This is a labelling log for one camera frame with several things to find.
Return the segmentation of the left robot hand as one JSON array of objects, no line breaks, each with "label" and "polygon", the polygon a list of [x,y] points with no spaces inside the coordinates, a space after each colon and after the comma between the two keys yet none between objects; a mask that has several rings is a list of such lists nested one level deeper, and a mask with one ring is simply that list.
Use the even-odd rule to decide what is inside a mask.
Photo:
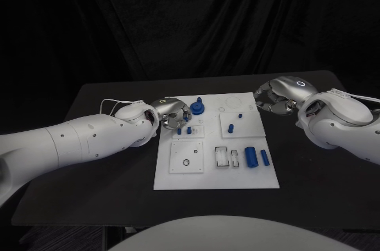
[{"label": "left robot hand", "polygon": [[162,125],[169,130],[183,128],[192,119],[192,110],[178,98],[166,97],[152,103]]}]

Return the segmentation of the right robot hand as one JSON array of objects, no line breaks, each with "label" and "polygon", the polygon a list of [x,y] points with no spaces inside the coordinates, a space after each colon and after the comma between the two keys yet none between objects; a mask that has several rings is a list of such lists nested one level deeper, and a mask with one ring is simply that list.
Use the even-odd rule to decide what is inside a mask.
[{"label": "right robot hand", "polygon": [[254,93],[257,107],[277,115],[290,115],[319,94],[317,88],[300,77],[281,76],[264,83]]}]

